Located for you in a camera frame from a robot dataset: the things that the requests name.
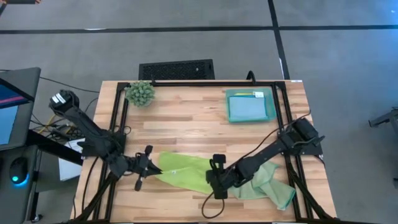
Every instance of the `towel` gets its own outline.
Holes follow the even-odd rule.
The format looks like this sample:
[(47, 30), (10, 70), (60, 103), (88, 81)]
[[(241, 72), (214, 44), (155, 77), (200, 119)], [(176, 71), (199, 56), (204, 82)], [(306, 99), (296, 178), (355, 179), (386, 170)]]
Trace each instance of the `towel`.
[[(158, 167), (163, 172), (155, 177), (163, 182), (204, 194), (213, 191), (206, 182), (206, 171), (211, 169), (208, 159), (161, 152)], [(285, 210), (293, 199), (295, 189), (273, 179), (276, 168), (278, 165), (270, 161), (265, 162), (251, 181), (238, 188), (231, 187), (228, 191), (240, 200), (269, 197), (279, 210)]]

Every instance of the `gray carpet floor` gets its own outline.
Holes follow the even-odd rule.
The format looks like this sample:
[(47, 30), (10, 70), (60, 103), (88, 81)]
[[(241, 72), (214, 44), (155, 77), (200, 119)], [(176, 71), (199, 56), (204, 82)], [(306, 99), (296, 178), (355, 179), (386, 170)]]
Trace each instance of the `gray carpet floor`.
[[(398, 4), (377, 0), (275, 0), (280, 26), (398, 23)], [(0, 30), (184, 26), (271, 26), (261, 0), (43, 0), (9, 5)], [(303, 80), (323, 141), (338, 216), (396, 223), (398, 140), (368, 119), (398, 106), (398, 30), (281, 31), (291, 79)], [(212, 58), (216, 79), (282, 79), (273, 31), (0, 35), (0, 68), (40, 67), (42, 76), (99, 90), (103, 80), (135, 80), (140, 63)], [(62, 86), (41, 80), (34, 114), (46, 122)], [(94, 93), (75, 91), (85, 107)], [(88, 110), (93, 115), (95, 104)], [(56, 158), (47, 156), (46, 160)], [(77, 180), (39, 198), (40, 223), (67, 220)]]

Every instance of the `light green towel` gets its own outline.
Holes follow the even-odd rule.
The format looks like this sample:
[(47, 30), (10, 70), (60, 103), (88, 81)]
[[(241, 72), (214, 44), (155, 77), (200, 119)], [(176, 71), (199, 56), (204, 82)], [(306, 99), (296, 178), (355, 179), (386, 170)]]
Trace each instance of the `light green towel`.
[[(161, 152), (158, 167), (163, 174), (155, 177), (163, 182), (204, 194), (212, 192), (206, 182), (206, 171), (211, 169), (208, 159)], [(241, 200), (269, 197), (279, 210), (285, 210), (292, 201), (295, 189), (273, 179), (276, 168), (278, 165), (272, 162), (264, 163), (251, 181), (238, 188), (231, 187), (229, 192)]]

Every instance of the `wooden table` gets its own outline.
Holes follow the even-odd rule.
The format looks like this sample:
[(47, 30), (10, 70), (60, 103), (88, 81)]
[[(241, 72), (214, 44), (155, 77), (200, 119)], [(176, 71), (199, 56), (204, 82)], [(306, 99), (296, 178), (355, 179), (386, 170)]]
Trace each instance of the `wooden table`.
[[(116, 94), (115, 81), (103, 82), (95, 111), (94, 122), (108, 129)], [(308, 113), (308, 101), (302, 82), (286, 81), (287, 93), (293, 119)], [(145, 146), (154, 146), (151, 156), (157, 163), (159, 152), (170, 151), (190, 156), (212, 158), (214, 153), (226, 154), (227, 165), (254, 149), (261, 140), (278, 127), (277, 121), (254, 124), (229, 124), (226, 117), (225, 90), (236, 87), (156, 87), (155, 100), (147, 108), (129, 106), (126, 125), (132, 128), (127, 135), (125, 154), (133, 156)], [(284, 122), (287, 118), (281, 93), (279, 100)], [(272, 135), (264, 147), (274, 141)], [(302, 156), (303, 168), (309, 191), (325, 209), (335, 217), (328, 180), (323, 164), (314, 156)], [(81, 212), (81, 200), (88, 171), (94, 159), (84, 161), (76, 192), (77, 215)], [(287, 184), (287, 173), (282, 156), (271, 159), (280, 165), (274, 178)], [(85, 206), (97, 191), (102, 162), (99, 160), (88, 184)], [(116, 185), (112, 222), (205, 222), (201, 215), (201, 205), (207, 195), (190, 190), (172, 187), (155, 177), (148, 177), (139, 192), (134, 191), (137, 175), (122, 177)], [(305, 217), (303, 198), (298, 190), (301, 214)], [(104, 217), (105, 193), (101, 204), (100, 218)], [(221, 201), (211, 199), (206, 204), (207, 215), (218, 213)], [(211, 222), (271, 222), (294, 221), (294, 211), (290, 204), (286, 211), (276, 209), (268, 199), (237, 200), (230, 196), (226, 200), (222, 215)]]

